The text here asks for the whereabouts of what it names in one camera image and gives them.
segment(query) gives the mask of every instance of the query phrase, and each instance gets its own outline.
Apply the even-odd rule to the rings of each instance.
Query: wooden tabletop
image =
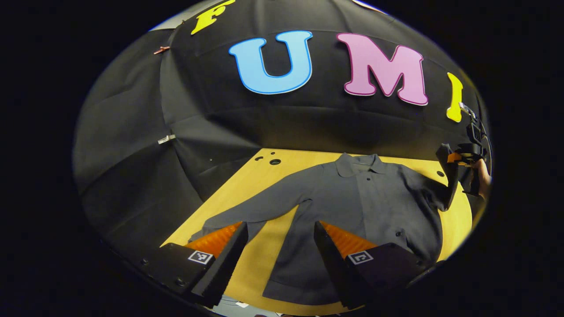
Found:
[[[260,193],[289,174],[303,169],[336,161],[342,153],[295,151],[263,148],[221,186],[196,210],[162,245],[185,245],[188,239],[202,229],[204,222],[231,207]],[[280,163],[271,165],[278,159]],[[403,164],[424,176],[447,185],[447,178],[438,161],[413,160],[380,156],[382,162]],[[348,311],[340,302],[328,305],[300,305],[262,297],[266,283],[276,262],[278,252],[288,232],[297,206],[279,218],[268,221],[258,235],[243,250],[225,294],[260,309],[293,315],[330,315]],[[459,184],[451,207],[438,211],[443,228],[443,245],[439,261],[448,258],[470,233],[472,212],[468,198]]]

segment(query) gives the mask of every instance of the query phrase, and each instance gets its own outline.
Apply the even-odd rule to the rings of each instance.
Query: shirt collar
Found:
[[[341,177],[351,177],[356,175],[357,173],[353,171],[351,166],[353,163],[370,164],[371,171],[378,174],[386,173],[386,163],[382,162],[376,154],[350,156],[347,153],[343,153],[339,159],[335,161],[339,175]]]

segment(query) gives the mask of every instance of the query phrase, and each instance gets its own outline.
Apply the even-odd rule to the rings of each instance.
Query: blue letter u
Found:
[[[276,39],[285,42],[292,65],[290,72],[283,76],[266,73],[261,47],[264,38],[253,38],[233,45],[229,54],[235,56],[239,76],[243,85],[255,93],[272,95],[283,94],[305,85],[311,77],[311,59],[307,40],[313,37],[309,31],[289,31],[280,33]]]

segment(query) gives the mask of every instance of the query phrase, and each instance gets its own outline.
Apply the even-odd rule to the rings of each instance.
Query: letter m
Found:
[[[421,65],[423,56],[417,51],[399,45],[395,48],[394,56],[388,60],[380,48],[364,35],[340,33],[337,39],[349,48],[351,81],[345,84],[347,93],[359,96],[376,93],[376,87],[370,83],[372,71],[386,97],[392,95],[403,76],[403,87],[398,91],[398,97],[412,104],[428,104]]]

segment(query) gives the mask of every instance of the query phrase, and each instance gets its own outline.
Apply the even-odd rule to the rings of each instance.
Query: dark gray shirt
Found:
[[[447,187],[376,154],[352,157],[291,174],[204,223],[190,241],[236,223],[248,223],[249,241],[266,221],[299,205],[263,292],[275,300],[324,305],[337,293],[314,242],[318,220],[368,239],[396,243],[435,262],[442,246],[437,209]]]

